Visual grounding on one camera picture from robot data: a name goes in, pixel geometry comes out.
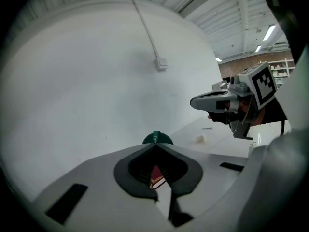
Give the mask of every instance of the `ceiling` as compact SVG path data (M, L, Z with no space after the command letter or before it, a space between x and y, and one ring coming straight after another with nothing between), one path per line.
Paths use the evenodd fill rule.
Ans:
M7 35L9 44L37 18L84 0L29 0ZM149 0L179 13L207 35L221 63L247 56L287 50L288 44L265 0ZM263 41L269 25L276 27ZM261 50L255 53L258 45Z

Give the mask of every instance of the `green object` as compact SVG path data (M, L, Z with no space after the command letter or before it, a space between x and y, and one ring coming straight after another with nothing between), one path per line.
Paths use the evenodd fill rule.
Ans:
M142 144L149 144L149 143L167 143L173 145L173 141L164 133L161 133L159 130L154 131L153 133L149 134L145 137Z

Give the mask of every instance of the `black cable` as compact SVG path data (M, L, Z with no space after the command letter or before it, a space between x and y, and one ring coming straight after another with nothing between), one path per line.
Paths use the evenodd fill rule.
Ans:
M285 121L282 120L282 121L281 121L281 132L280 132L280 136L284 134L284 123L285 123Z

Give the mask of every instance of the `ceiling light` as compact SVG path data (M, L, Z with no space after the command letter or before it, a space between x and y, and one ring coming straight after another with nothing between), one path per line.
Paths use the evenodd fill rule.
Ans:
M275 25L270 25L268 28L268 31L263 39L263 41L268 40L268 38L270 37L271 33L273 32L273 30L275 29Z
M257 49L255 50L255 52L258 52L260 50L260 48L261 48L261 45L258 45Z

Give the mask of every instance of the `black rectangular cutout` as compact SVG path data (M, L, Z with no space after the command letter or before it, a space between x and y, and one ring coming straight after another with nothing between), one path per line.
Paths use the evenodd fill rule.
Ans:
M88 187L81 184L74 184L71 186L71 188L46 212L47 216L60 224L64 224L87 189Z
M232 169L232 170L239 171L239 172L241 172L243 170L243 168L244 168L244 166L240 166L240 165L237 165L237 164L232 164L232 163L229 163L229 162L221 163L220 167Z

